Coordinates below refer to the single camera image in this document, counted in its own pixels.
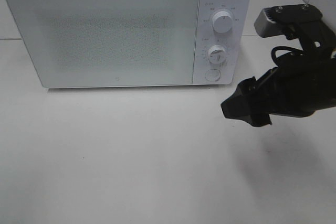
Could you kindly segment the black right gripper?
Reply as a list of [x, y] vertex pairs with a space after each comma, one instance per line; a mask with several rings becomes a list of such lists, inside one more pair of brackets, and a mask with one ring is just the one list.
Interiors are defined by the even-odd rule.
[[[272, 125], [271, 114], [303, 118], [335, 107], [335, 57], [318, 61], [301, 57], [294, 61], [293, 53], [280, 57], [272, 53], [271, 58], [277, 68], [268, 78], [257, 83], [255, 77], [241, 81], [220, 104], [225, 118], [263, 127]], [[248, 96], [253, 85], [250, 109]]]

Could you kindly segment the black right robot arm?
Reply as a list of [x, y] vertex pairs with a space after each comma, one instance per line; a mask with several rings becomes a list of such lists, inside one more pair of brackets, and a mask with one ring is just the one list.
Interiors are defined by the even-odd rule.
[[225, 118], [262, 127], [271, 124], [271, 115], [304, 118], [335, 106], [335, 33], [318, 24], [282, 34], [297, 38], [302, 48], [273, 48], [276, 66], [237, 85], [220, 105]]

